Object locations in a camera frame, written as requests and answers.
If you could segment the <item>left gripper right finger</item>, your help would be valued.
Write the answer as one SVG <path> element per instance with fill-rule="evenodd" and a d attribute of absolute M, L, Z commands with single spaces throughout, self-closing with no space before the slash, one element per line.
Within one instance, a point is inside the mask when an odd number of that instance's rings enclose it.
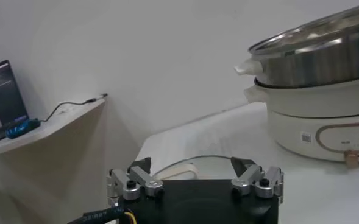
<path fill-rule="evenodd" d="M 238 197 L 254 193 L 256 197 L 271 199 L 277 197 L 283 203 L 284 173 L 281 168 L 271 166 L 264 170 L 250 159 L 231 157 L 230 162 L 237 175 L 231 180 L 232 193 Z"/>

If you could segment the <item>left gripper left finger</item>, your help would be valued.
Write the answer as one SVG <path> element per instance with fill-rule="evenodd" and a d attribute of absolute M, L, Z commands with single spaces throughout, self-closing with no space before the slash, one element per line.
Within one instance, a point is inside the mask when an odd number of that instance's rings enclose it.
<path fill-rule="evenodd" d="M 165 193 L 162 180 L 151 176 L 151 157 L 131 163 L 126 170 L 110 169 L 107 177 L 107 201 L 109 206 L 117 206 L 119 199 L 136 201 L 143 192 L 146 197 L 159 200 Z"/>

